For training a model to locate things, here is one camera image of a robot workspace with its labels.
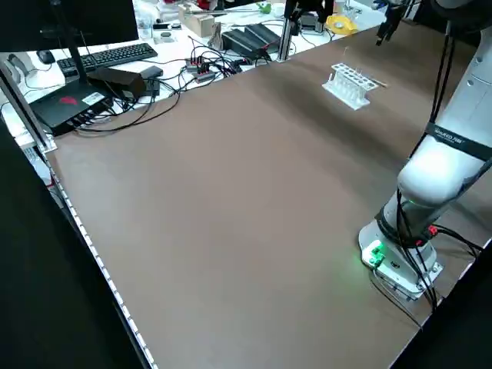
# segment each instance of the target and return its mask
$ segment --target sticker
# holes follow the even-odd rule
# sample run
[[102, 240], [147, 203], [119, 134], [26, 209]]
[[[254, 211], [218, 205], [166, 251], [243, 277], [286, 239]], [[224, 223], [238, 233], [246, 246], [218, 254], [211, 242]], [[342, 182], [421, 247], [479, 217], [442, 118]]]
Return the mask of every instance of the sticker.
[[82, 101], [87, 104], [87, 105], [93, 105], [96, 102], [100, 102], [102, 100], [104, 95], [101, 95], [99, 92], [94, 92], [93, 94], [90, 94], [87, 98], [83, 98]]

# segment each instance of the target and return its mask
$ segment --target black cable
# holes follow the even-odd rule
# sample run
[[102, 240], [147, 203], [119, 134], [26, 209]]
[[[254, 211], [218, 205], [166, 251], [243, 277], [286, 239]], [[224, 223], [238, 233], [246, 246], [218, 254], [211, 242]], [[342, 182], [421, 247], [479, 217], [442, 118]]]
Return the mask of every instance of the black cable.
[[408, 233], [407, 236], [410, 237], [410, 239], [411, 239], [412, 235], [411, 235], [410, 225], [407, 223], [408, 220], [406, 219], [406, 214], [404, 213], [404, 210], [401, 206], [401, 192], [400, 192], [400, 189], [397, 189], [397, 235], [398, 235], [398, 241], [400, 243], [401, 250], [404, 252], [405, 257], [407, 258], [408, 263], [410, 264], [412, 269], [414, 269], [417, 276], [424, 283], [424, 286], [425, 286], [424, 295], [429, 300], [430, 305], [432, 307], [432, 311], [434, 312], [437, 309], [436, 292], [434, 290], [434, 287], [429, 286], [429, 284], [427, 283], [426, 279], [424, 278], [424, 275], [422, 274], [422, 271], [418, 267], [417, 262], [414, 260], [414, 257], [411, 255], [411, 253], [407, 249], [405, 243], [403, 242], [403, 238], [401, 237], [401, 227], [400, 227], [402, 218], [404, 219], [405, 227], [407, 228], [407, 233]]
[[[440, 58], [439, 70], [437, 72], [436, 87], [434, 89], [434, 100], [432, 101], [432, 112], [430, 113], [430, 117], [429, 117], [429, 122], [431, 122], [431, 123], [435, 123], [437, 115], [439, 114], [440, 106], [441, 106], [443, 98], [444, 98], [444, 92], [446, 91], [451, 66], [453, 64], [454, 49], [455, 49], [455, 45], [456, 45], [456, 40], [454, 38], [451, 39], [451, 50], [450, 50], [449, 57], [447, 60], [447, 68], [446, 68], [444, 80], [443, 80], [443, 83], [441, 85], [440, 80], [442, 77], [442, 72], [444, 70], [444, 63], [446, 62], [447, 48], [448, 48], [448, 44], [449, 44], [450, 39], [451, 39], [451, 37], [449, 35], [446, 35], [446, 37], [444, 39], [444, 47], [443, 47], [442, 55]], [[414, 149], [412, 150], [412, 152], [408, 156], [409, 159], [411, 159], [414, 156], [415, 152], [417, 152], [417, 149], [419, 148], [419, 146], [421, 145], [422, 141], [425, 139], [426, 136], [427, 136], [427, 133], [425, 133], [425, 132], [421, 135], [421, 138], [419, 139], [418, 143], [414, 146]]]
[[294, 46], [294, 52], [292, 53], [292, 55], [295, 55], [298, 52], [298, 47], [296, 46], [296, 44], [292, 40], [291, 40], [291, 44], [292, 44], [292, 46]]
[[386, 291], [389, 294], [389, 296], [388, 296], [388, 294], [386, 294], [383, 290], [381, 290], [377, 286], [377, 284], [376, 284], [376, 282], [374, 282], [374, 279], [373, 278], [369, 277], [369, 279], [371, 280], [371, 283], [373, 284], [373, 286], [375, 286], [376, 289], [379, 292], [381, 292], [381, 294], [383, 296], [385, 296], [392, 304], [394, 304], [394, 306], [396, 306], [397, 308], [399, 308], [400, 310], [402, 310], [420, 329], [422, 329], [422, 324], [405, 307], [405, 305], [403, 305], [403, 303], [384, 285], [385, 284], [384, 279], [377, 275], [376, 270], [377, 270], [377, 268], [372, 270], [372, 274], [374, 276], [374, 279], [379, 282], [379, 285], [384, 289], [384, 291]]
[[145, 123], [144, 121], [140, 121], [140, 120], [148, 113], [152, 105], [153, 104], [147, 105], [147, 108], [144, 110], [143, 114], [141, 114], [137, 119], [135, 119], [131, 123], [127, 123], [126, 125], [120, 125], [119, 127], [108, 128], [108, 129], [93, 129], [93, 128], [78, 127], [77, 130], [83, 132], [90, 132], [90, 133], [115, 133], [118, 131], [123, 131], [126, 128], [130, 128], [139, 125], [141, 123]]
[[60, 40], [60, 38], [58, 36], [56, 36], [56, 38], [58, 39], [58, 46], [60, 46], [60, 50], [61, 52], [63, 52], [63, 55], [67, 58], [67, 59], [70, 59], [67, 55], [67, 53], [65, 52], [65, 50], [63, 49], [62, 47], [62, 41]]
[[450, 228], [447, 228], [447, 227], [444, 227], [444, 226], [438, 225], [438, 224], [435, 224], [434, 226], [437, 228], [438, 233], [446, 234], [446, 235], [448, 235], [448, 236], [450, 236], [452, 238], [456, 238], [458, 241], [461, 241], [464, 244], [466, 244], [473, 251], [482, 252], [484, 250], [484, 248], [482, 248], [481, 246], [479, 246], [479, 245], [477, 245], [477, 244], [475, 244], [475, 243], [473, 243], [471, 241], [468, 241], [461, 234], [457, 233], [456, 231], [453, 231]]
[[311, 41], [308, 41], [307, 38], [304, 37], [304, 34], [302, 32], [299, 32], [299, 35], [309, 44], [309, 45], [312, 45], [313, 48], [316, 47], [316, 45], [314, 43], [312, 43]]
[[176, 75], [173, 75], [172, 77], [167, 77], [167, 78], [159, 78], [159, 81], [169, 81], [169, 80], [175, 79], [176, 77], [178, 77], [183, 72], [183, 68], [181, 68], [179, 73], [177, 73]]
[[[92, 62], [94, 63], [95, 72], [99, 74], [99, 72], [98, 72], [98, 66], [99, 66], [99, 64], [95, 60], [94, 55], [91, 54], [91, 51], [89, 50], [89, 47], [87, 46], [87, 43], [85, 42], [84, 32], [80, 31], [79, 33], [80, 33], [80, 36], [82, 37], [82, 42], [84, 42], [85, 50], [87, 50], [87, 55], [89, 55], [89, 57], [92, 59]], [[123, 105], [120, 105], [119, 102], [118, 102], [118, 99], [120, 98], [120, 96], [115, 92], [115, 90], [113, 89], [113, 87], [111, 87], [109, 85], [109, 83], [104, 78], [101, 78], [101, 80], [105, 83], [106, 87], [113, 94], [113, 97], [115, 98], [116, 105], [118, 105], [123, 110]]]
[[456, 48], [456, 40], [454, 38], [451, 38], [451, 50], [449, 52], [449, 57], [447, 59], [447, 67], [446, 67], [446, 73], [444, 74], [443, 87], [440, 90], [439, 100], [437, 102], [437, 106], [436, 106], [436, 110], [434, 112], [433, 119], [431, 120], [432, 122], [436, 121], [437, 115], [439, 114], [439, 111], [440, 111], [440, 106], [441, 106], [443, 99], [444, 99], [444, 93], [446, 91], [447, 82], [449, 80], [451, 67], [453, 66], [453, 58], [454, 58], [454, 49], [455, 48]]
[[194, 38], [192, 38], [191, 36], [188, 36], [188, 37], [189, 37], [189, 38], [191, 39], [191, 41], [193, 42], [193, 45], [194, 45], [194, 43], [195, 43], [195, 42], [197, 42], [197, 43], [199, 44], [199, 46], [194, 46], [194, 47], [193, 47], [193, 50], [191, 51], [191, 57], [192, 57], [192, 58], [194, 57], [194, 54], [196, 55], [196, 50], [197, 50], [198, 48], [206, 48], [206, 49], [208, 50], [207, 52], [211, 52], [212, 54], [217, 55], [217, 56], [218, 56], [218, 57], [222, 60], [222, 62], [223, 62], [224, 64], [226, 64], [226, 62], [227, 62], [227, 63], [229, 64], [229, 67], [231, 67], [231, 68], [233, 68], [233, 69], [234, 69], [234, 67], [233, 67], [233, 65], [232, 65], [232, 63], [234, 62], [233, 60], [231, 60], [230, 58], [225, 58], [225, 57], [224, 57], [224, 56], [223, 56], [223, 55], [222, 55], [219, 51], [217, 51], [217, 50], [215, 50], [215, 49], [213, 49], [213, 48], [211, 48], [211, 47], [209, 47], [209, 46], [207, 46], [207, 45], [202, 44], [201, 42], [199, 42], [199, 41], [195, 40], [195, 39], [194, 39]]
[[444, 63], [446, 61], [447, 46], [449, 45], [449, 38], [450, 38], [449, 35], [446, 35], [444, 37], [444, 46], [443, 46], [442, 54], [440, 56], [439, 70], [437, 71], [436, 86], [434, 88], [434, 100], [432, 101], [432, 110], [430, 111], [430, 121], [434, 121], [434, 114], [436, 112], [437, 100], [439, 99], [440, 79], [442, 77], [442, 73], [444, 70]]
[[191, 50], [191, 58], [196, 56], [196, 47], [194, 46], [194, 39], [191, 36], [188, 36], [191, 39], [191, 44], [193, 45], [193, 50]]
[[[203, 52], [199, 58], [201, 58], [203, 61], [207, 62], [208, 66], [213, 66], [216, 67], [216, 69], [219, 70], [220, 73], [224, 76], [224, 78], [229, 77], [230, 75], [235, 75], [237, 74], [236, 67], [234, 65], [234, 60], [231, 60], [229, 58], [225, 58], [220, 52], [217, 52], [213, 48], [209, 48], [208, 46], [204, 45], [199, 45], [193, 47], [191, 50], [191, 58], [196, 58], [196, 50], [198, 48], [206, 48], [207, 51]], [[206, 53], [211, 53], [212, 55], [216, 56], [216, 58], [208, 58], [205, 57], [204, 55]]]

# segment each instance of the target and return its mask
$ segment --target brown table surface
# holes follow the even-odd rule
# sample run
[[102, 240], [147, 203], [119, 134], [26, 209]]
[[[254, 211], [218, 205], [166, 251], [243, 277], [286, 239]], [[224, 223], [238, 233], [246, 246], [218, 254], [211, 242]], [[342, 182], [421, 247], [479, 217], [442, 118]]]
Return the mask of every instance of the brown table surface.
[[[374, 33], [187, 92], [137, 128], [58, 139], [49, 159], [160, 367], [379, 368], [413, 337], [357, 233], [427, 122], [443, 36], [402, 25], [378, 48]], [[458, 46], [450, 93], [472, 54]], [[338, 62], [390, 86], [352, 111], [321, 88]], [[442, 220], [481, 244], [486, 180]], [[470, 257], [444, 237], [446, 295]]]

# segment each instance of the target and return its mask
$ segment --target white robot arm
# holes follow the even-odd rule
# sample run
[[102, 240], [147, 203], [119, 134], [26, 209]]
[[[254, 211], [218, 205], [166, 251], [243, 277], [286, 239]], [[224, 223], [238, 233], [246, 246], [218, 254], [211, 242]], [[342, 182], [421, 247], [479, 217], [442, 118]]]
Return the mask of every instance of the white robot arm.
[[480, 29], [481, 43], [453, 98], [398, 175], [397, 192], [359, 234], [362, 261], [413, 299], [442, 270], [427, 241], [429, 226], [492, 164], [492, 2], [433, 5], [452, 24]]

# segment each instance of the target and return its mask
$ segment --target white test tube rack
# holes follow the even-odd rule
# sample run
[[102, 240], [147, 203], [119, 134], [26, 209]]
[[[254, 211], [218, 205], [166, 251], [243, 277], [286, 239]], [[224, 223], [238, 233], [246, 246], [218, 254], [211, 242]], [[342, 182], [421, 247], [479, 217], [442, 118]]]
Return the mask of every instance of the white test tube rack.
[[330, 74], [330, 78], [323, 85], [324, 89], [354, 110], [370, 104], [369, 100], [366, 99], [366, 93], [377, 88], [374, 81], [344, 63], [338, 63], [331, 67], [335, 73], [334, 76]]

